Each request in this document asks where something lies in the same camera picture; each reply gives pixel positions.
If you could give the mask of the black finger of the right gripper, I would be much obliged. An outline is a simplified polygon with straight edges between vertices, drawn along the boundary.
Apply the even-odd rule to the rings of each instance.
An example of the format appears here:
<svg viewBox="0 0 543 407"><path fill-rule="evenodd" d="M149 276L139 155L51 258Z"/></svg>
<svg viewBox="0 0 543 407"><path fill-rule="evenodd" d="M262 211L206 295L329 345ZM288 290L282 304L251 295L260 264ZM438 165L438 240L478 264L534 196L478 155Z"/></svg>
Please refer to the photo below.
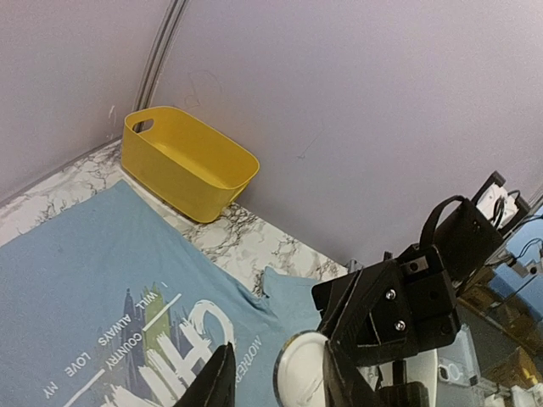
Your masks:
<svg viewBox="0 0 543 407"><path fill-rule="evenodd" d="M387 260L315 285L317 330L358 366L418 354L414 317L398 262Z"/></svg>

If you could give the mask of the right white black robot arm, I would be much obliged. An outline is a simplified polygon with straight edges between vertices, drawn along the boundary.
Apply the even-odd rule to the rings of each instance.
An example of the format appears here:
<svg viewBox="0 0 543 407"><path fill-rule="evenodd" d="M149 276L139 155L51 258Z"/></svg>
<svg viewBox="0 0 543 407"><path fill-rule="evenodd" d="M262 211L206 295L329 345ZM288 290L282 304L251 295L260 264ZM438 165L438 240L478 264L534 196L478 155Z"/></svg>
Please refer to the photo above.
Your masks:
<svg viewBox="0 0 543 407"><path fill-rule="evenodd" d="M455 283L501 246L502 235L456 195L438 204L418 243L396 258L314 286L317 328L356 365L381 365L452 344L461 323Z"/></svg>

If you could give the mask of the white round brooch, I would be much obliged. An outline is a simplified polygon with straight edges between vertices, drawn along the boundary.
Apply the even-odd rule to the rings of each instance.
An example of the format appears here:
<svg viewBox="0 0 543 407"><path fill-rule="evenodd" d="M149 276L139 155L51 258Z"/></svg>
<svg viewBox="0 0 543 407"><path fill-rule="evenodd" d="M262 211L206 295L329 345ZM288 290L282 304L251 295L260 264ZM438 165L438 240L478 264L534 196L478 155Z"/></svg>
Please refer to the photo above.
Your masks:
<svg viewBox="0 0 543 407"><path fill-rule="evenodd" d="M283 345L273 373L279 405L326 406L322 374L326 341L321 333L305 331ZM355 367L379 396L381 406L437 404L438 357L435 350L383 365Z"/></svg>

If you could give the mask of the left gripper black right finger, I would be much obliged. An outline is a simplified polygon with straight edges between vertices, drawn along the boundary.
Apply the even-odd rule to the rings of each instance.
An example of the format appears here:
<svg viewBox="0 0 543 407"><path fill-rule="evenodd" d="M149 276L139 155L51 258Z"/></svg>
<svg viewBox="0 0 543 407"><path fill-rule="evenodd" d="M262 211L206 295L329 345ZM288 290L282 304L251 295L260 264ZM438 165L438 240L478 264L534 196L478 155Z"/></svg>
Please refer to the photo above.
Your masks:
<svg viewBox="0 0 543 407"><path fill-rule="evenodd" d="M379 396L344 351L330 340L324 345L322 374L327 407L382 405Z"/></svg>

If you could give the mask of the light blue printed t-shirt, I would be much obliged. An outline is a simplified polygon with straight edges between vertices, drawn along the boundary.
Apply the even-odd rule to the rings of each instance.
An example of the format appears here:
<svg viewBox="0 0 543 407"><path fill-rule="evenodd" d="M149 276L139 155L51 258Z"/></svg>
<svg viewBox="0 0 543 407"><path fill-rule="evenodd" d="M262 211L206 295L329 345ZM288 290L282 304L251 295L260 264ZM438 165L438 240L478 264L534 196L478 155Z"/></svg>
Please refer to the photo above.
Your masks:
<svg viewBox="0 0 543 407"><path fill-rule="evenodd" d="M222 344L236 403L273 406L283 344L321 319L315 281L263 293L210 261L124 181L1 248L4 406L172 406Z"/></svg>

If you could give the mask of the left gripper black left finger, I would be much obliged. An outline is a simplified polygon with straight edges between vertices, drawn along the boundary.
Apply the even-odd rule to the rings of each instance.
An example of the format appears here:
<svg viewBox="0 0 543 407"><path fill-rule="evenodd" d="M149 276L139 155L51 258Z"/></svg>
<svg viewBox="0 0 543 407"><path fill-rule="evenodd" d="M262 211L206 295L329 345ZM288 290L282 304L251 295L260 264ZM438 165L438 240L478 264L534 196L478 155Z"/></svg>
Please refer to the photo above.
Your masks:
<svg viewBox="0 0 543 407"><path fill-rule="evenodd" d="M234 407L236 360L231 343L219 346L174 407Z"/></svg>

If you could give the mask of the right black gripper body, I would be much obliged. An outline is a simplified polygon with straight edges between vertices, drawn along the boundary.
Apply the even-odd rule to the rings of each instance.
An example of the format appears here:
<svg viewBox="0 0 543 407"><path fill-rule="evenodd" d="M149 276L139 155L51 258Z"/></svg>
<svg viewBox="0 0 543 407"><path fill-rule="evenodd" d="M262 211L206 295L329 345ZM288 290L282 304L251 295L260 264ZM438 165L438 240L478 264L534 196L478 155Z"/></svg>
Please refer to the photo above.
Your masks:
<svg viewBox="0 0 543 407"><path fill-rule="evenodd" d="M403 273L417 347L420 352L452 344L461 323L448 270L437 248L409 246L397 261Z"/></svg>

